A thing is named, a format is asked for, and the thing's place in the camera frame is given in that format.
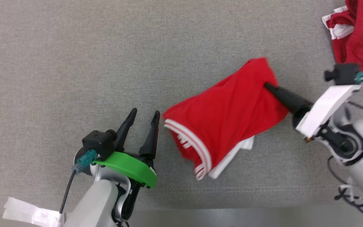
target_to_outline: white stripe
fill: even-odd
[[[189,147],[191,147],[191,144],[189,142],[186,142],[185,144],[183,144],[184,149],[187,149]]]
[[[321,18],[321,21],[323,21],[324,26],[326,26],[327,29],[329,29],[329,26],[327,26],[327,21],[331,19],[331,14],[330,15],[326,15],[324,17]]]
[[[177,135],[177,138],[180,140],[180,143],[181,144],[187,142],[187,140],[183,136],[181,136],[181,135]]]
[[[204,169],[202,169],[201,171],[199,171],[199,172],[196,174],[196,179],[199,181],[199,180],[201,180],[204,176],[205,176]]]
[[[348,7],[343,6],[343,7],[339,7],[339,8],[334,9],[334,12],[335,13],[341,13],[341,12],[344,12],[344,11],[347,11],[347,10],[348,10]]]
[[[207,171],[209,172],[212,169],[212,162],[211,162],[211,155],[208,152],[208,149],[206,148],[206,146],[203,144],[203,142],[200,140],[200,138],[198,138],[192,131],[190,131],[188,128],[186,128],[184,125],[172,120],[172,119],[166,119],[164,121],[164,123],[166,124],[170,124],[173,125],[175,128],[178,128],[180,131],[184,132],[185,134],[187,134],[192,140],[193,142],[197,143],[197,146],[199,146],[204,154],[204,158],[206,160],[206,163],[208,166],[206,166]]]
[[[194,172],[197,174],[198,171],[202,170],[204,168],[204,164],[199,164],[196,168],[194,168]]]
[[[165,128],[168,128],[170,130],[172,130],[173,132],[176,132],[177,134],[179,135],[183,135],[184,132],[178,130],[177,128],[173,127],[172,125],[169,125],[169,124],[164,124],[164,127]],[[202,153],[202,151],[197,147],[196,143],[191,143],[191,145],[193,146],[194,150],[197,152],[197,154],[199,155],[200,159],[201,159],[201,162],[202,162],[202,165],[205,167],[204,169],[208,169],[205,165],[205,157],[204,157],[204,154]]]

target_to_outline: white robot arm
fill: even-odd
[[[138,154],[124,151],[124,142],[136,114],[137,109],[132,109],[117,132],[92,131],[82,139],[84,146],[75,155],[72,178],[74,173],[83,172],[95,177],[95,182],[71,214],[64,216],[64,227],[121,227],[123,223],[128,226],[140,189],[155,186],[157,174],[153,160],[160,112],[154,113],[147,139]]]
[[[325,79],[334,79],[336,85],[329,87],[314,104],[284,88],[271,84],[265,84],[265,87],[291,111],[294,128],[307,142],[318,141],[329,148],[332,157],[327,161],[328,168],[343,183],[339,188],[340,195],[335,199],[343,198],[363,213],[363,203],[356,201],[361,201],[363,195],[353,193],[357,189],[363,194],[363,119],[351,122],[347,109],[348,104],[363,109],[347,101],[361,88],[363,72],[355,64],[336,65],[333,72],[325,72]],[[347,170],[348,182],[331,170],[332,158]]]

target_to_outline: red garment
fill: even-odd
[[[333,37],[333,49],[337,63],[358,63],[363,70],[363,0],[346,0],[348,11],[334,13],[327,21],[331,29],[337,24],[354,26],[352,34],[344,38]]]
[[[239,142],[285,118],[288,110],[264,88],[265,82],[278,85],[266,58],[253,59],[207,91],[164,113],[164,126],[172,131],[183,157],[194,161],[198,180],[218,165],[222,171]]]

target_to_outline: gray carpet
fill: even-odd
[[[279,83],[315,101],[333,67],[321,17],[344,0],[0,0],[0,210],[8,196],[58,210],[75,152],[94,129],[138,108],[137,152],[156,109],[196,95],[267,56]],[[355,100],[363,100],[363,91]],[[329,152],[305,144],[290,118],[256,137],[217,180],[196,181],[161,128],[157,187],[136,210],[330,203]],[[75,178],[71,210],[92,184]]]

